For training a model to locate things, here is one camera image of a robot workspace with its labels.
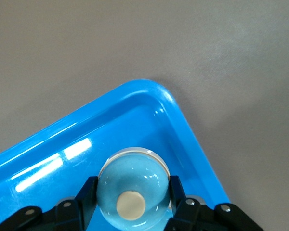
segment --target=gray table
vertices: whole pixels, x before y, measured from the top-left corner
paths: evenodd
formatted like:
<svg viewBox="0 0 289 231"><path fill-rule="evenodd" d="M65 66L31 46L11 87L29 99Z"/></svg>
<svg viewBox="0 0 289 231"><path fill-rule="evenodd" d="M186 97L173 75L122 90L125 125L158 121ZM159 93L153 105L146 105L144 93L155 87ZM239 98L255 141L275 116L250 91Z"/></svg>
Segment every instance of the gray table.
<svg viewBox="0 0 289 231"><path fill-rule="evenodd" d="M0 1L0 152L136 78L173 93L232 202L289 231L289 0Z"/></svg>

